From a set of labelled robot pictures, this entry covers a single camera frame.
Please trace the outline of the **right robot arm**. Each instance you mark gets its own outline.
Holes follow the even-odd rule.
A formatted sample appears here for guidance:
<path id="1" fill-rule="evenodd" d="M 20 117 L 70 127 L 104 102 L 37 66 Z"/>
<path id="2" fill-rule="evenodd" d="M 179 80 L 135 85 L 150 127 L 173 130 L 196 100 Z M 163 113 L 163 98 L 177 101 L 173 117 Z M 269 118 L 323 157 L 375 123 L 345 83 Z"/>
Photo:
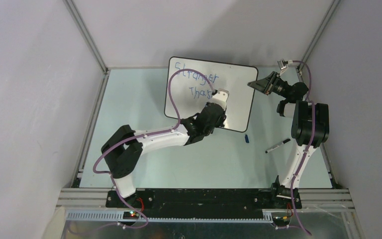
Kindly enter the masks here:
<path id="1" fill-rule="evenodd" d="M 286 167 L 271 185 L 269 200 L 275 208 L 284 207 L 297 196 L 300 179 L 316 149 L 329 136 L 329 107 L 327 104 L 305 101 L 309 88 L 303 82 L 290 85 L 273 71 L 267 77 L 248 83 L 248 86 L 265 95 L 275 93 L 281 97 L 277 113 L 292 119 L 292 148 Z"/>

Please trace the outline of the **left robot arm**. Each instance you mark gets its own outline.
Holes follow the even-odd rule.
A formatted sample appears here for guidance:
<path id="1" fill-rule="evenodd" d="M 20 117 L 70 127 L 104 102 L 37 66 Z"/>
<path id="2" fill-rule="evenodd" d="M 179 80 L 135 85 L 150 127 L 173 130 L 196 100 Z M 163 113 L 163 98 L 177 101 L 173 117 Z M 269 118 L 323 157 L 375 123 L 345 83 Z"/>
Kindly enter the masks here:
<path id="1" fill-rule="evenodd" d="M 215 128 L 223 127 L 225 120 L 226 103 L 208 102 L 200 113 L 181 119 L 175 129 L 149 132 L 132 130 L 128 124 L 121 126 L 101 147 L 108 173 L 119 191 L 118 201 L 128 208 L 136 204 L 137 193 L 132 172 L 142 155 L 202 141 Z"/>

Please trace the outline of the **white whiteboard black frame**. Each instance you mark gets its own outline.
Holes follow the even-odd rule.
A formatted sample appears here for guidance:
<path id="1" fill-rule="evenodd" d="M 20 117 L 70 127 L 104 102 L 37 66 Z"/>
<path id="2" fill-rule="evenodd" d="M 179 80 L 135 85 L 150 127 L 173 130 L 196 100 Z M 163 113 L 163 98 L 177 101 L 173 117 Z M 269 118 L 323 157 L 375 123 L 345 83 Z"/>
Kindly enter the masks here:
<path id="1" fill-rule="evenodd" d="M 256 80 L 254 66 L 208 60 L 171 57 L 164 114 L 169 118 L 188 118 L 201 112 L 212 97 L 212 89 L 229 91 L 225 129 L 245 132 L 248 128 L 254 90 L 247 86 Z"/>

